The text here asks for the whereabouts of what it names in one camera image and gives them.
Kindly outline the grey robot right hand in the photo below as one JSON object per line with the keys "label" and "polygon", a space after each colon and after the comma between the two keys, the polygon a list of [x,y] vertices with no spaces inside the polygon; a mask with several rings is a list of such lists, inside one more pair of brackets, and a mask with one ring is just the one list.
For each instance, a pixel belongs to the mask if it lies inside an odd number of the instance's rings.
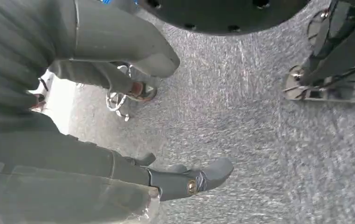
{"label": "grey robot right hand", "polygon": [[144,102],[155,87],[118,69],[169,77],[180,60],[150,22],[98,0],[0,0],[0,224],[112,224],[142,221],[151,202],[222,185],[234,167],[150,168],[140,159],[61,133],[35,112],[33,91],[50,71]]}

